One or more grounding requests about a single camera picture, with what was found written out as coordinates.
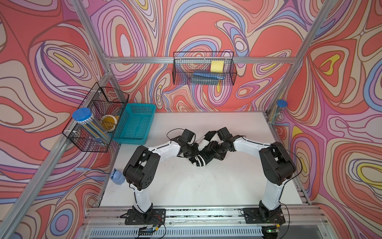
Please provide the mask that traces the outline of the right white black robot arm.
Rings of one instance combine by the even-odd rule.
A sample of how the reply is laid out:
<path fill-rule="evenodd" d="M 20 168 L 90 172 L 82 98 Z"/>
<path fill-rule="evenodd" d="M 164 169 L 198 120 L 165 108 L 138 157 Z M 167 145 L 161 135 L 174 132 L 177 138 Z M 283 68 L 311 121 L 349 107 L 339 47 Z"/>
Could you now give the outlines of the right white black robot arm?
<path fill-rule="evenodd" d="M 226 127 L 209 131 L 203 141 L 208 159 L 223 160 L 227 152 L 243 152 L 260 159 L 263 173 L 267 179 L 265 193 L 259 202 L 258 217 L 268 223 L 280 214 L 281 196 L 285 184 L 292 179 L 296 165 L 281 142 L 262 143 L 247 139 L 245 136 L 233 136 Z"/>

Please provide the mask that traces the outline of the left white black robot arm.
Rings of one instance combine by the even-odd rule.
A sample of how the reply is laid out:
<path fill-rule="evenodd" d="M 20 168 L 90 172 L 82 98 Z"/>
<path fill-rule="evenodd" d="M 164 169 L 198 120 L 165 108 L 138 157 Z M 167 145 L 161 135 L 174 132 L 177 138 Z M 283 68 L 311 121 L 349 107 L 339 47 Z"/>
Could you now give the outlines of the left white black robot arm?
<path fill-rule="evenodd" d="M 197 155 L 199 150 L 195 139 L 196 135 L 193 132 L 184 129 L 181 135 L 169 139 L 164 144 L 154 147 L 140 145 L 136 148 L 123 170 L 123 176 L 134 193 L 135 212 L 146 216 L 152 211 L 153 203 L 148 187 L 154 180 L 160 160 Z"/>

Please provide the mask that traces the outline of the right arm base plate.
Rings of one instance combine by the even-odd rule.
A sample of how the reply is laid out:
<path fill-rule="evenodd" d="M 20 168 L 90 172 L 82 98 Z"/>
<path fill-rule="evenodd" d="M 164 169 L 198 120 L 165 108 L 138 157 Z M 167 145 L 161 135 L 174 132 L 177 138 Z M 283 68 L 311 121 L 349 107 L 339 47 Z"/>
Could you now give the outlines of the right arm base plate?
<path fill-rule="evenodd" d="M 244 208 L 241 212 L 246 224 L 282 225 L 286 222 L 281 207 L 270 211 L 267 208 Z"/>

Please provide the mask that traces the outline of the black white checkered pillowcase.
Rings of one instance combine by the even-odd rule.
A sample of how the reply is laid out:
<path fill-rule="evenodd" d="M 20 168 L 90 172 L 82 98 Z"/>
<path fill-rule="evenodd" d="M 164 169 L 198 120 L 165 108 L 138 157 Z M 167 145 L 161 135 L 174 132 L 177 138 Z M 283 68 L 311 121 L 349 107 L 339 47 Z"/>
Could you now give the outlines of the black white checkered pillowcase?
<path fill-rule="evenodd" d="M 213 146 L 220 143 L 220 138 L 216 131 L 209 131 L 203 137 L 197 140 L 198 154 L 189 158 L 189 162 L 196 167 L 203 167 L 209 164 L 213 159 L 223 160 L 224 156 L 218 154 L 212 149 Z"/>

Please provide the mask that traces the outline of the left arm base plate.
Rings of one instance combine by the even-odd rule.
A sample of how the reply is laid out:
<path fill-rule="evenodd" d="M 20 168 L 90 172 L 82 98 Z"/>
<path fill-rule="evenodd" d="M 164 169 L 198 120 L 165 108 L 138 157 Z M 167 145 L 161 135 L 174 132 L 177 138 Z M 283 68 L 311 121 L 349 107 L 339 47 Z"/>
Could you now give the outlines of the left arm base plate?
<path fill-rule="evenodd" d="M 129 209 L 120 218 L 125 219 L 124 224 L 131 225 L 162 225 L 165 223 L 166 209 L 149 209 L 141 213 L 135 208 Z"/>

